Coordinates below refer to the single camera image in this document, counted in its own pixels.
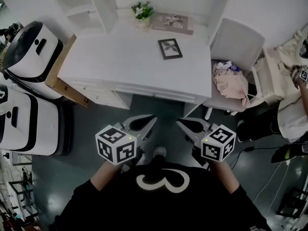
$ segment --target potted plant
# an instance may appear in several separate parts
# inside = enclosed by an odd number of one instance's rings
[[[147,28],[150,26],[150,16],[154,14],[154,9],[150,6],[150,2],[142,3],[138,2],[136,5],[133,5],[132,10],[137,19],[136,26],[138,28]]]

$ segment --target white cable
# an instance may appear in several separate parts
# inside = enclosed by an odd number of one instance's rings
[[[268,212],[270,211],[270,208],[271,208],[271,206],[273,205],[273,203],[274,203],[274,201],[275,201],[275,199],[276,199],[276,197],[277,197],[277,195],[278,195],[278,192],[279,192],[279,190],[280,190],[280,188],[281,188],[281,186],[282,186],[282,184],[283,184],[284,178],[285,178],[286,175],[287,175],[288,169],[289,169],[289,164],[288,164],[287,170],[285,171],[284,177],[283,177],[283,179],[282,179],[282,181],[281,181],[281,183],[280,183],[280,186],[279,186],[279,188],[278,188],[278,191],[276,192],[276,195],[275,195],[273,201],[271,202],[271,204],[270,204],[270,206],[269,206],[267,212],[266,212],[265,215],[264,215],[265,218],[266,218]]]
[[[257,198],[259,197],[259,195],[263,192],[263,190],[267,187],[267,185],[269,184],[270,180],[273,178],[274,174],[276,173],[276,171],[278,170],[278,168],[280,167],[281,163],[279,163],[278,167],[275,169],[274,173],[271,175],[270,179],[268,180],[268,182],[265,184],[265,186],[259,191],[259,193],[257,194],[257,196],[255,197],[255,199],[253,200],[253,203],[255,203],[255,201],[257,200]]]

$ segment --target framed photo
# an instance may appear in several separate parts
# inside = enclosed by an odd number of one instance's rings
[[[175,38],[158,41],[164,60],[183,57],[182,52]]]

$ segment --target chair leg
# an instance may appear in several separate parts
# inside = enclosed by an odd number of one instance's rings
[[[205,120],[208,120],[212,114],[212,110],[213,108],[208,108],[207,111],[206,111],[206,115],[204,117]]]

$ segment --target small vase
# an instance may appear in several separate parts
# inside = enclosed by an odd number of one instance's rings
[[[141,19],[141,20],[136,18],[135,20],[135,26],[140,29],[149,28],[150,24],[151,24],[151,20],[149,17],[145,19]]]

